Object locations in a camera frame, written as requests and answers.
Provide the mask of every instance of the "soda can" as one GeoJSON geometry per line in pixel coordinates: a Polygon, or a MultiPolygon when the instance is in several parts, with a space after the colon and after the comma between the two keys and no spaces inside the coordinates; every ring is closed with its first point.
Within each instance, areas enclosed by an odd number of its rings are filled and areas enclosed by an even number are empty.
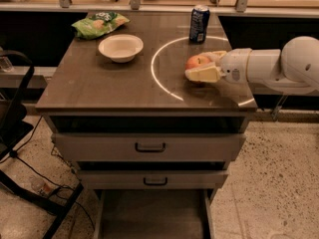
{"type": "Polygon", "coordinates": [[[210,12],[208,6],[196,5],[191,12],[189,39],[194,43],[202,43],[206,39],[210,12]]]}

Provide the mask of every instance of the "speckled floor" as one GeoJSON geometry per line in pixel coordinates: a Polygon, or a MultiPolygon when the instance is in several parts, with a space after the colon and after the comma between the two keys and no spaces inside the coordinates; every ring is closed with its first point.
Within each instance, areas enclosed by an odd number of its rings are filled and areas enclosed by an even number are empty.
{"type": "MultiPolygon", "coordinates": [[[[36,124],[39,117],[28,116],[36,124]]],[[[75,186],[71,168],[53,151],[41,120],[19,156],[58,184],[75,186]]],[[[216,239],[319,238],[319,112],[281,112],[274,122],[259,111],[230,175],[211,204],[216,239]]],[[[34,172],[17,159],[0,164],[20,186],[31,189],[34,172]]],[[[78,202],[95,222],[98,199],[84,189],[78,202]]],[[[42,238],[54,217],[0,188],[0,238],[42,238]]],[[[92,238],[94,228],[74,205],[54,238],[92,238]]]]}

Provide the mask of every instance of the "snack bag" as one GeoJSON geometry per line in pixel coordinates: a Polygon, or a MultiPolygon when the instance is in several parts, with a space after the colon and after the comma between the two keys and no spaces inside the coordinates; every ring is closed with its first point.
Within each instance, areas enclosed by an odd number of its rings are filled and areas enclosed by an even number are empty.
{"type": "Polygon", "coordinates": [[[130,22],[123,15],[115,12],[100,12],[72,24],[76,37],[92,40],[115,31],[121,25],[130,22]]]}

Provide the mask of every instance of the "black cable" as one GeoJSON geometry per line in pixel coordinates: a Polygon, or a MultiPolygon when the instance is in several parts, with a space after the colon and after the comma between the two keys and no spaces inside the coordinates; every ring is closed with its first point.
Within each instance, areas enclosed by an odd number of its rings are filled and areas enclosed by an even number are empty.
{"type": "Polygon", "coordinates": [[[60,152],[56,149],[56,145],[53,145],[52,149],[51,149],[51,153],[52,156],[56,156],[58,157],[60,160],[62,160],[66,165],[68,165],[71,168],[71,164],[68,163],[68,161],[66,161],[63,156],[60,154],[60,152]]]}
{"type": "Polygon", "coordinates": [[[4,162],[5,162],[5,161],[7,161],[10,157],[11,157],[11,156],[10,156],[10,155],[8,155],[8,156],[7,156],[7,158],[6,158],[6,159],[4,159],[4,160],[2,160],[2,161],[0,161],[0,163],[4,163],[4,162]]]}
{"type": "MultiPolygon", "coordinates": [[[[57,192],[55,195],[56,195],[57,197],[63,199],[63,200],[68,200],[68,198],[65,198],[65,197],[62,197],[62,196],[58,195],[58,192],[57,192]]],[[[94,222],[93,222],[93,220],[92,220],[92,218],[91,218],[89,212],[86,210],[86,208],[84,208],[84,206],[83,206],[81,203],[79,203],[79,202],[77,202],[77,201],[75,201],[75,203],[78,204],[78,205],[83,209],[83,211],[84,211],[85,214],[88,216],[88,218],[89,218],[89,220],[90,220],[90,222],[91,222],[91,225],[92,225],[93,230],[95,230],[95,225],[94,225],[94,222]]]]}
{"type": "Polygon", "coordinates": [[[38,127],[38,125],[39,125],[39,123],[40,123],[40,121],[41,121],[41,118],[42,118],[42,116],[40,116],[38,122],[37,122],[36,125],[34,126],[34,129],[33,129],[32,133],[31,133],[31,136],[29,137],[29,139],[28,139],[27,141],[25,141],[20,147],[18,147],[18,148],[16,149],[16,151],[18,151],[20,148],[22,148],[24,145],[26,145],[26,144],[31,140],[31,138],[33,137],[33,134],[35,133],[35,131],[36,131],[36,129],[37,129],[37,127],[38,127]]]}
{"type": "Polygon", "coordinates": [[[60,184],[58,184],[58,183],[53,182],[53,181],[52,181],[51,179],[49,179],[48,177],[46,177],[46,176],[42,175],[41,173],[39,173],[38,171],[36,171],[35,168],[33,168],[33,167],[32,167],[30,164],[28,164],[26,161],[22,160],[19,156],[16,156],[16,158],[17,158],[18,160],[20,160],[21,162],[23,162],[25,165],[27,165],[31,170],[33,170],[33,171],[34,171],[35,173],[37,173],[39,176],[41,176],[42,178],[48,180],[50,183],[56,185],[57,187],[68,188],[68,189],[74,191],[74,189],[73,189],[72,187],[68,186],[68,185],[60,185],[60,184]]]}
{"type": "Polygon", "coordinates": [[[41,118],[42,118],[42,116],[40,116],[38,122],[37,122],[36,125],[34,126],[33,131],[32,131],[32,133],[31,133],[31,136],[29,137],[29,139],[28,139],[26,142],[24,142],[23,144],[21,144],[21,146],[18,147],[16,150],[11,150],[10,152],[8,152],[8,157],[7,157],[6,159],[0,161],[0,163],[4,163],[5,161],[7,161],[7,160],[9,159],[9,157],[13,157],[13,158],[17,157],[17,152],[18,152],[18,150],[19,150],[20,148],[22,148],[24,145],[26,145],[26,144],[31,140],[31,138],[33,137],[33,134],[35,133],[35,131],[36,131],[36,129],[37,129],[37,127],[38,127],[38,125],[39,125],[39,123],[40,123],[40,121],[41,121],[41,118]]]}

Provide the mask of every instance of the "ceramic bowl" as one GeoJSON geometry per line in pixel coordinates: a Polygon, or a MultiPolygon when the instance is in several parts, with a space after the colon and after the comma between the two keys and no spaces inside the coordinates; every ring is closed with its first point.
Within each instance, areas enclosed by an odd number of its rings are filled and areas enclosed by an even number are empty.
{"type": "Polygon", "coordinates": [[[132,60],[143,46],[143,41],[137,36],[114,35],[100,43],[99,51],[114,62],[126,63],[132,60]]]}

